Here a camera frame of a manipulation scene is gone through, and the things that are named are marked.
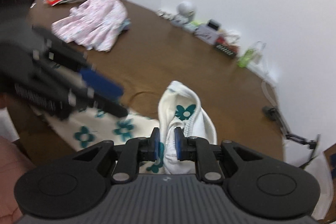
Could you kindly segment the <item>pink left sleeve forearm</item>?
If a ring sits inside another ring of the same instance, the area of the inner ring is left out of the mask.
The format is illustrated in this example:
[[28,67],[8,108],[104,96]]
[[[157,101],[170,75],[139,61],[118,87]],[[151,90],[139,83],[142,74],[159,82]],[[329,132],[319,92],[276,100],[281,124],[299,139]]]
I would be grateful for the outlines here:
[[33,163],[14,143],[1,137],[1,223],[14,223],[22,216],[14,187],[17,180],[33,168]]

